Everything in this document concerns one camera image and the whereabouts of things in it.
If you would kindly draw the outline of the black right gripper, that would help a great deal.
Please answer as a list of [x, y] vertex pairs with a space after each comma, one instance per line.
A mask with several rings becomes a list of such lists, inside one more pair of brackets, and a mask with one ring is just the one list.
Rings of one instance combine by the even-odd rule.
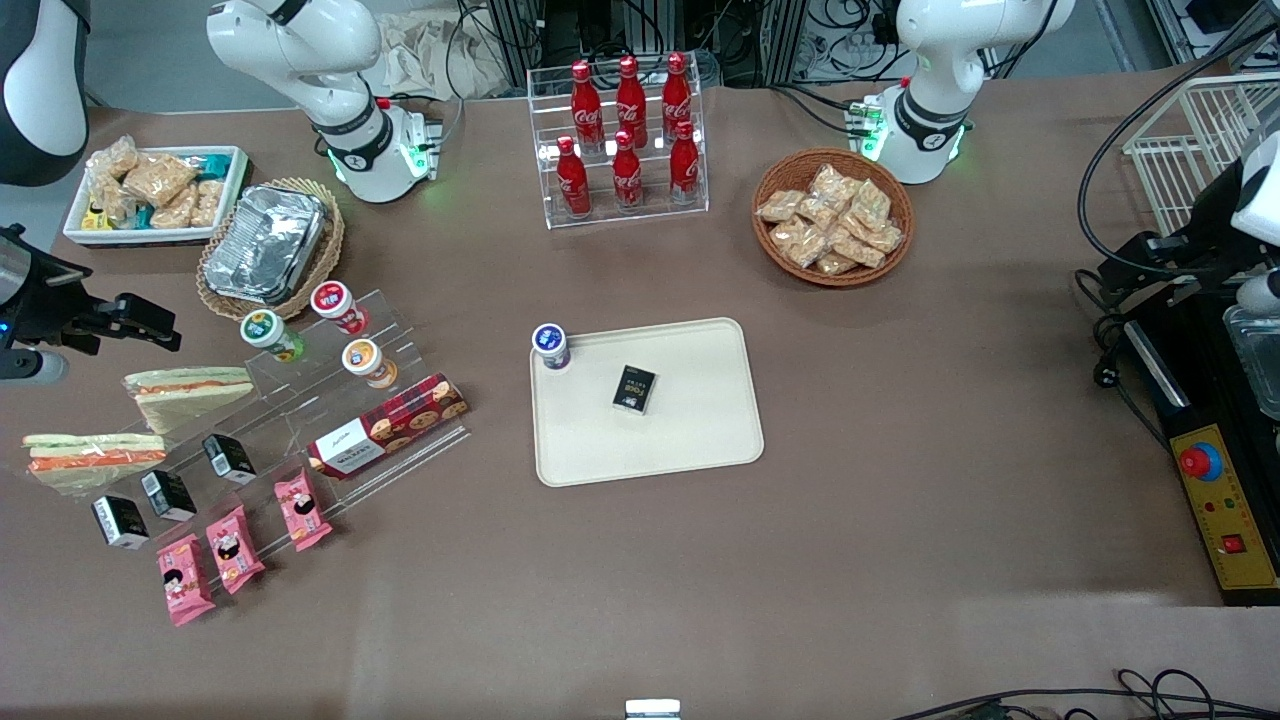
[[91, 297], [84, 279], [93, 270], [64, 261], [26, 242], [23, 225], [3, 233], [3, 350], [49, 345], [96, 354], [99, 338], [141, 340], [178, 352], [175, 314], [134, 293]]

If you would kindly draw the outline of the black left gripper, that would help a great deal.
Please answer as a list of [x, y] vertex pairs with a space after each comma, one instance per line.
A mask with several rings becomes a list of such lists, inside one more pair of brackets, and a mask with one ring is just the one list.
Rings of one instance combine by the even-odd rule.
[[[1097, 266], [1100, 297], [1124, 302], [1133, 293], [1155, 284], [1194, 275], [1212, 290], [1236, 273], [1248, 272], [1263, 260], [1262, 242], [1231, 225], [1243, 186], [1243, 163], [1235, 160], [1196, 197], [1190, 219], [1178, 234], [1140, 233], [1140, 247], [1157, 266], [1137, 266], [1106, 259]], [[1178, 266], [1167, 272], [1158, 266]]]

